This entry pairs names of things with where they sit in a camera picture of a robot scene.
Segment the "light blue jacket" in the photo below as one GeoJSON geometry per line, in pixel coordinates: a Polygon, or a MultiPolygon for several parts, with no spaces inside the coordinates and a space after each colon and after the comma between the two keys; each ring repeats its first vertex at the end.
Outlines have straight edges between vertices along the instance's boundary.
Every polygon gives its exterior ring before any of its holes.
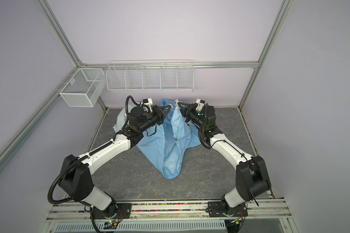
{"type": "Polygon", "coordinates": [[[139,134],[139,142],[124,140],[124,148],[137,147],[166,179],[173,179],[180,174],[185,151],[199,146],[200,140],[198,129],[185,122],[175,101],[162,99],[160,105],[173,107],[164,122],[139,134]]]}

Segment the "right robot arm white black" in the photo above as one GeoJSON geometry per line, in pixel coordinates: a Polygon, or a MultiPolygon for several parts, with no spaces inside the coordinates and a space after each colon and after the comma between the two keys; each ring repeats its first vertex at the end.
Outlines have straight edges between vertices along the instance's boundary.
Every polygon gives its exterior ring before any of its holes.
{"type": "Polygon", "coordinates": [[[257,196],[271,189],[264,159],[245,152],[227,138],[216,125],[213,106],[198,99],[196,103],[177,102],[177,107],[185,121],[190,121],[198,129],[201,145],[219,152],[235,168],[235,187],[221,198],[224,214],[234,214],[238,206],[255,200],[257,196]]]}

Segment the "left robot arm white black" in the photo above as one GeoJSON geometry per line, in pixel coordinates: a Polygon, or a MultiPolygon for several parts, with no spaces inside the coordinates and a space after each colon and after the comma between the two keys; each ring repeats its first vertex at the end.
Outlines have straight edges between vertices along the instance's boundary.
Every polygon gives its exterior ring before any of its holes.
{"type": "Polygon", "coordinates": [[[48,202],[56,205],[75,201],[102,211],[106,218],[115,216],[116,201],[95,186],[91,176],[118,154],[136,146],[143,139],[144,132],[164,122],[172,108],[171,105],[154,105],[150,99],[137,103],[128,96],[123,127],[112,139],[94,150],[80,156],[67,156],[60,174],[49,188],[48,202]],[[129,101],[134,104],[132,109],[128,108],[129,101]]]}

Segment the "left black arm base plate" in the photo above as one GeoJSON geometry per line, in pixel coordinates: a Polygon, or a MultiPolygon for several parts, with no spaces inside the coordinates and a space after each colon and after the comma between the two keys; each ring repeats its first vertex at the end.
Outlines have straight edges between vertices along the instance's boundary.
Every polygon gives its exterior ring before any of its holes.
{"type": "Polygon", "coordinates": [[[106,210],[99,210],[94,207],[92,216],[94,219],[128,219],[132,209],[131,203],[111,204],[106,210]]]}

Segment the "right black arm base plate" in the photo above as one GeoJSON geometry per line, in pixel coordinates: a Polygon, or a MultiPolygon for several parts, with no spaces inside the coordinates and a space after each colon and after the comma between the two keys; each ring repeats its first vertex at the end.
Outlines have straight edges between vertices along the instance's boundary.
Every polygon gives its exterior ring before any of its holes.
{"type": "Polygon", "coordinates": [[[208,202],[206,212],[210,217],[246,217],[247,208],[244,204],[229,207],[225,201],[208,202]]]}

